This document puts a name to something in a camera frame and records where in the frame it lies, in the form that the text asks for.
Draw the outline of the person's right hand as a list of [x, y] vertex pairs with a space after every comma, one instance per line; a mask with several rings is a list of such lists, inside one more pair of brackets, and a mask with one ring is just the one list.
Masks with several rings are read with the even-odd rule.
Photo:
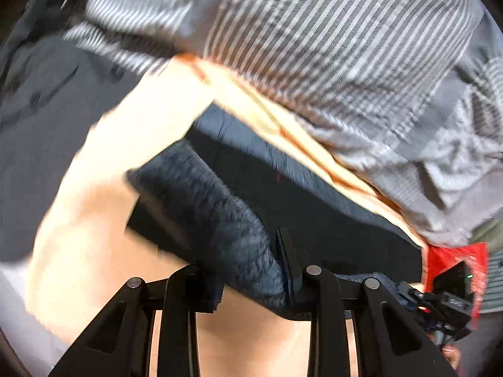
[[442, 354], [448, 360], [451, 367], [457, 370], [461, 358], [460, 350], [456, 346], [446, 345], [442, 347]]

